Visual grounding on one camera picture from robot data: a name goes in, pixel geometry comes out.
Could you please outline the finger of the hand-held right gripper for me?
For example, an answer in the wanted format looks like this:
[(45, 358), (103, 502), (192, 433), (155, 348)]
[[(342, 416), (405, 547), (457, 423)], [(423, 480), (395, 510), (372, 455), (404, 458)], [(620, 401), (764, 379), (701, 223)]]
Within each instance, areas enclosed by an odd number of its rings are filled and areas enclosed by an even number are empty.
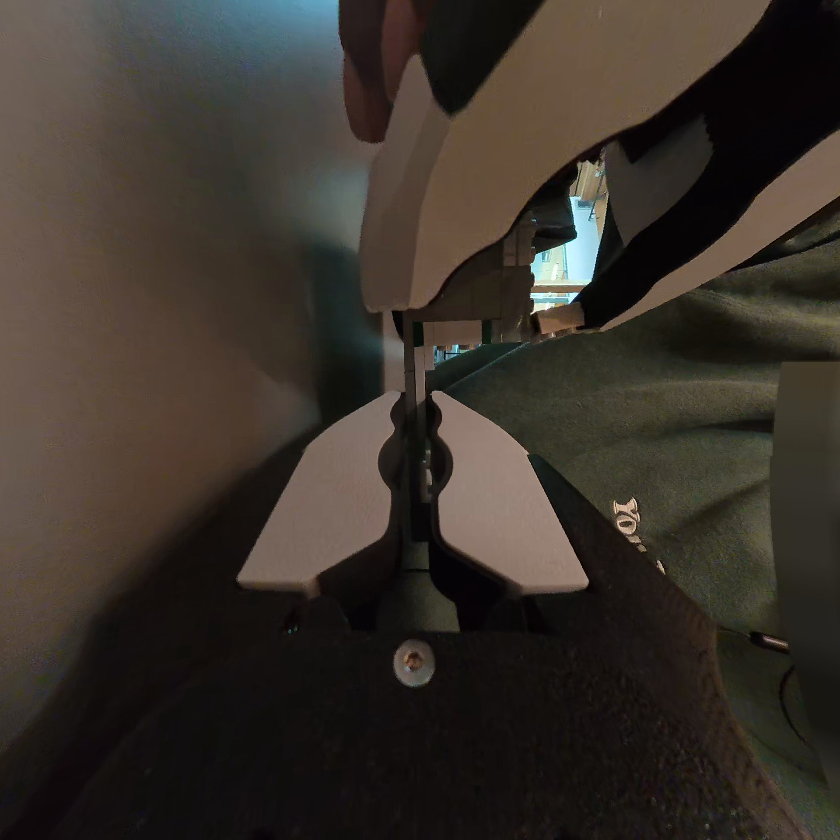
[(606, 148), (603, 258), (577, 297), (577, 329), (606, 331), (727, 273), (838, 200), (838, 127), (796, 120), (761, 140), (713, 140), (704, 119), (636, 162)]
[(646, 121), (725, 59), (770, 2), (543, 2), (447, 115), (408, 60), (371, 165), (360, 236), (369, 312), (429, 303), (500, 242), (556, 172)]

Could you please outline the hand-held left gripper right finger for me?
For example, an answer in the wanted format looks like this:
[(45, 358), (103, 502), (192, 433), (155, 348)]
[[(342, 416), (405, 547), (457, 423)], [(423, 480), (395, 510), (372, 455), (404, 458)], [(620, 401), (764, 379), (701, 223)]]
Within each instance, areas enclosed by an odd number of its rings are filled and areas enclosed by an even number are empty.
[(444, 548), (519, 595), (584, 591), (589, 578), (527, 450), (504, 429), (436, 391), (445, 478), (435, 501)]

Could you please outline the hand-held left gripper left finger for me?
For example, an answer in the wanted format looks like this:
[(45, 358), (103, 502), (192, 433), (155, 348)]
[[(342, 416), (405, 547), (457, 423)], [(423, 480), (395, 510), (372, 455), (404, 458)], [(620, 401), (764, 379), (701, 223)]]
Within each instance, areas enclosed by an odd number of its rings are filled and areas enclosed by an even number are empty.
[(238, 573), (244, 589), (372, 597), (400, 552), (394, 493), (403, 456), (403, 394), (386, 392), (305, 447)]

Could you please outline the grey toy brick model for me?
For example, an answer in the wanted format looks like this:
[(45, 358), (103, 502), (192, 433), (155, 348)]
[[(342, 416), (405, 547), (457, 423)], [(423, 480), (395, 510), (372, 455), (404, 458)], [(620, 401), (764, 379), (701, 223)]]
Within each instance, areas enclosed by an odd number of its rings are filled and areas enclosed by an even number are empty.
[(402, 324), (406, 416), (405, 499), (408, 536), (432, 534), (432, 454), (427, 426), (426, 348), (455, 344), (524, 343), (561, 335), (582, 324), (570, 301), (534, 310), (532, 267), (576, 237), (575, 199), (542, 199), (521, 214), (500, 242), (468, 258), (427, 304), (395, 315)]

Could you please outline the person's right hand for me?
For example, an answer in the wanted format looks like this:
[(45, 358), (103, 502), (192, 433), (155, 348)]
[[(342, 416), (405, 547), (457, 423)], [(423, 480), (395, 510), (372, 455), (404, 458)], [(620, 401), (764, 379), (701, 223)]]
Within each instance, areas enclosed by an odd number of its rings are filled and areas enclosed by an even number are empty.
[(427, 2), (340, 1), (343, 101), (353, 136), (384, 140), (408, 60), (418, 51)]

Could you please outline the person's green sweatshirt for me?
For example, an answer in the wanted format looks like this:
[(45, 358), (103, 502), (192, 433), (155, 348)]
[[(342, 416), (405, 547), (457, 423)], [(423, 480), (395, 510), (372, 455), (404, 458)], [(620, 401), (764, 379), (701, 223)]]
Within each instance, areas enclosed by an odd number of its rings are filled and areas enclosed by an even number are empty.
[(837, 361), (838, 209), (739, 268), (604, 333), (472, 350), (444, 391), (543, 457), (719, 627), (748, 740), (814, 838), (838, 807), (785, 639), (770, 524), (781, 365)]

